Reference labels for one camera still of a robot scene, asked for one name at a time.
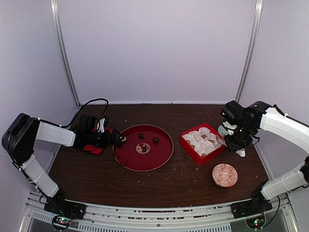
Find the red box lid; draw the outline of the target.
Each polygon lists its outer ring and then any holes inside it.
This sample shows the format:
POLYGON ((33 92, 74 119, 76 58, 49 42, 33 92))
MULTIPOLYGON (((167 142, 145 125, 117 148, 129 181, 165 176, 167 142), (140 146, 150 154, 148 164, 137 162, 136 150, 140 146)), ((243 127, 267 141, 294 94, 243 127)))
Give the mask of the red box lid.
POLYGON ((83 151, 99 155, 102 151, 113 144, 112 130, 105 128, 104 132, 86 131, 83 151))

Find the round red tray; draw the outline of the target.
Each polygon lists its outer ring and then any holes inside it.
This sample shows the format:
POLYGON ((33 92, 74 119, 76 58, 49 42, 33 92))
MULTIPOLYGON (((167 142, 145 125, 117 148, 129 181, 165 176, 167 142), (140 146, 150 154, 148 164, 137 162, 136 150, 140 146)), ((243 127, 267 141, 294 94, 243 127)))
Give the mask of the round red tray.
POLYGON ((162 128, 153 125, 136 125, 121 132, 126 141, 122 147, 113 146, 115 160, 124 168, 135 172, 150 172, 164 166, 174 151, 172 137, 162 128))

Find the red chocolate box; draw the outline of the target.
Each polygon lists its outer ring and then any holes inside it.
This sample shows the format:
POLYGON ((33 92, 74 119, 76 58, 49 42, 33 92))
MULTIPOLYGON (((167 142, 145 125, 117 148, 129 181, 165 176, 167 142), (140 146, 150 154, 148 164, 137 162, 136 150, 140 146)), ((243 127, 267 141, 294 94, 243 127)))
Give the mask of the red chocolate box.
POLYGON ((190 155, 190 157, 198 164, 198 165, 203 165, 206 162, 210 161, 211 159, 215 158, 216 156, 220 155, 221 153, 224 152, 226 146, 222 146, 218 149, 216 149, 215 151, 211 152, 210 154, 208 154, 206 157, 200 157, 194 150, 193 148, 190 147, 190 145, 182 138, 182 135, 184 135, 185 133, 194 131, 194 130, 198 130, 201 127, 206 127, 209 128, 211 130, 212 133, 220 136, 222 138, 222 136, 212 127, 210 126, 208 123, 202 123, 199 124, 191 129, 188 129, 184 132, 181 133, 180 135, 180 144, 181 146, 185 149, 185 151, 190 155))

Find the metal serving tongs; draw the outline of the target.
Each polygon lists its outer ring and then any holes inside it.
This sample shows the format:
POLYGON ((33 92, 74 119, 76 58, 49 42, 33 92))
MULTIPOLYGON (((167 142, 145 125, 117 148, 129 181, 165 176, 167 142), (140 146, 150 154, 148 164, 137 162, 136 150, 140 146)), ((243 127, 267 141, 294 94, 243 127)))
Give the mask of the metal serving tongs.
POLYGON ((217 141, 217 146, 226 146, 226 143, 225 143, 225 141, 224 141, 224 139, 223 138, 221 138, 220 136, 217 136, 216 135, 216 141, 217 141))

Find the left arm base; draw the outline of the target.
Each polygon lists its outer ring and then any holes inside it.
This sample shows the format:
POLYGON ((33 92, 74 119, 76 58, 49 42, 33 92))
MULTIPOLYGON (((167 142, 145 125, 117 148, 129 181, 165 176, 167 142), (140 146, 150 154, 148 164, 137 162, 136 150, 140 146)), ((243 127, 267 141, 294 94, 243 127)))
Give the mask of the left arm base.
POLYGON ((57 231, 63 231, 68 229, 74 220, 84 218, 86 205, 64 201, 64 206, 60 207, 52 201, 47 200, 44 210, 54 214, 51 221, 53 228, 57 231))

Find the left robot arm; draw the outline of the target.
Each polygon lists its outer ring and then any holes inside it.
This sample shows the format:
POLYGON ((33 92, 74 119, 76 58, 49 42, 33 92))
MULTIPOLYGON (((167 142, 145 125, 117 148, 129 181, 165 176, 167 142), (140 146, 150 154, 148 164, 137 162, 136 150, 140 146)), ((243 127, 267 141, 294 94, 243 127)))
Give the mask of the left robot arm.
POLYGON ((51 199, 50 206, 60 215, 70 207, 65 201, 65 193, 51 179, 35 156, 37 143, 57 144, 89 151, 104 149, 110 145, 120 146, 126 137, 116 129, 108 129, 106 116, 81 115, 72 128, 57 125, 40 118, 20 113, 2 137, 2 146, 13 164, 36 186, 44 196, 51 199))

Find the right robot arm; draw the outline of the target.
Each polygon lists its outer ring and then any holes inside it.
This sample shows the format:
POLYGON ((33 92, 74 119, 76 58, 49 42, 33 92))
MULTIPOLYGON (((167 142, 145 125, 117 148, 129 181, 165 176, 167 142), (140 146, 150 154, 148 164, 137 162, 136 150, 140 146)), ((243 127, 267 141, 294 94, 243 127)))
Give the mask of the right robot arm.
POLYGON ((243 151, 258 135, 265 141, 258 146, 271 174, 277 175, 261 184, 248 201, 248 210, 258 213, 266 203, 284 193, 309 186, 309 126, 277 105, 257 101, 243 107, 228 102, 221 110, 224 141, 230 152, 243 151))

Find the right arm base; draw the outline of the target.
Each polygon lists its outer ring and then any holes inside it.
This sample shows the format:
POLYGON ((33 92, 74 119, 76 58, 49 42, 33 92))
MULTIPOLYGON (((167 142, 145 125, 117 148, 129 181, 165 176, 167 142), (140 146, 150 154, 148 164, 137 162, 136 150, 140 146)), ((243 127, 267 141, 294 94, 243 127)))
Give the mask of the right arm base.
POLYGON ((269 201, 247 200, 231 204, 234 219, 245 219, 246 225, 253 230, 262 229, 266 225, 265 212, 272 210, 269 201))

